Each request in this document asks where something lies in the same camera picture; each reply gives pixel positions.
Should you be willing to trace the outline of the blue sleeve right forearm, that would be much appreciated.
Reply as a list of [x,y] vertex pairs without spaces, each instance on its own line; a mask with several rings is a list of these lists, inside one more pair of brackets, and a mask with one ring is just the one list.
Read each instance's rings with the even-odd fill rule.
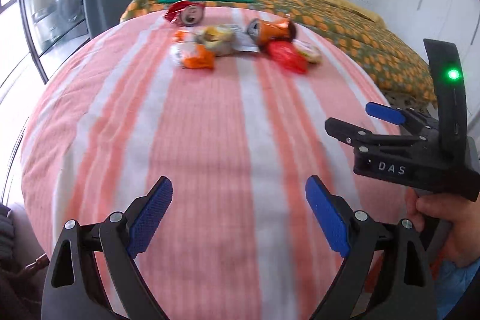
[[479,269],[480,260],[465,267],[443,261],[434,283],[437,303],[437,319],[444,319],[465,293]]

